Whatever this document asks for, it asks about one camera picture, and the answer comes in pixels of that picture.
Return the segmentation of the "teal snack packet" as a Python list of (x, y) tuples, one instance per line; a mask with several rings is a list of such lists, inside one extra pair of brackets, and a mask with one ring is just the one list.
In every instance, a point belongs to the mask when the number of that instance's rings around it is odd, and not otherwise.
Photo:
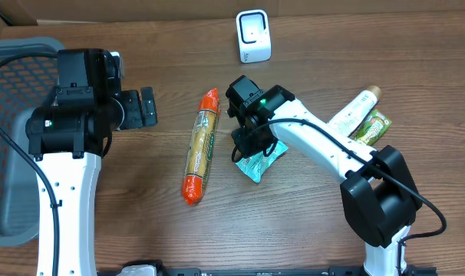
[(260, 183), (264, 172), (288, 149), (287, 145), (278, 141), (273, 143), (265, 152), (242, 158), (236, 165), (253, 182)]

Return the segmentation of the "spaghetti packet red ends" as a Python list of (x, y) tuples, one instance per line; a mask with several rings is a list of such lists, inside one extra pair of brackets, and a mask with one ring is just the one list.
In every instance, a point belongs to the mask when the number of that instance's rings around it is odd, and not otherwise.
[(181, 189), (188, 205), (198, 204), (205, 194), (219, 116), (218, 90), (213, 88), (200, 101), (191, 133)]

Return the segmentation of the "white tube gold cap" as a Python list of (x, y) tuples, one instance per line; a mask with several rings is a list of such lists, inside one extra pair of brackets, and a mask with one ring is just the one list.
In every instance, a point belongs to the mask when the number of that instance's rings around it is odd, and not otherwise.
[(350, 103), (336, 113), (328, 125), (342, 136), (350, 136), (376, 106), (382, 96), (377, 86), (366, 87)]

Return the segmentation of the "green drink carton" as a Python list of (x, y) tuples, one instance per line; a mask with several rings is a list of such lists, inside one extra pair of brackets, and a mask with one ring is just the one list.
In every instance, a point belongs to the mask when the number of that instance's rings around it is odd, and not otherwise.
[(372, 146), (387, 132), (391, 124), (391, 119), (381, 111), (373, 109), (355, 134), (355, 141)]

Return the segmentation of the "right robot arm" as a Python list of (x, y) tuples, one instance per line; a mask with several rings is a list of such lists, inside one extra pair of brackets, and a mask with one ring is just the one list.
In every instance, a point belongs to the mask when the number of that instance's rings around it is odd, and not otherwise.
[(232, 132), (237, 163), (257, 153), (271, 155), (287, 143), (324, 168), (340, 185), (345, 219), (365, 243), (365, 275), (406, 275), (404, 248), (422, 206), (399, 151), (355, 142), (310, 113), (295, 95), (275, 85), (260, 89), (241, 76), (226, 91), (227, 113), (239, 122)]

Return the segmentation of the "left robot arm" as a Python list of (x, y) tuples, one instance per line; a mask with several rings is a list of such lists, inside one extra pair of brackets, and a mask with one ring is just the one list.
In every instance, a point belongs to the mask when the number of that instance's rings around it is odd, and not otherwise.
[(116, 51), (60, 50), (54, 99), (26, 123), (37, 169), (39, 275), (95, 275), (94, 207), (115, 131), (157, 124), (151, 87), (123, 90)]

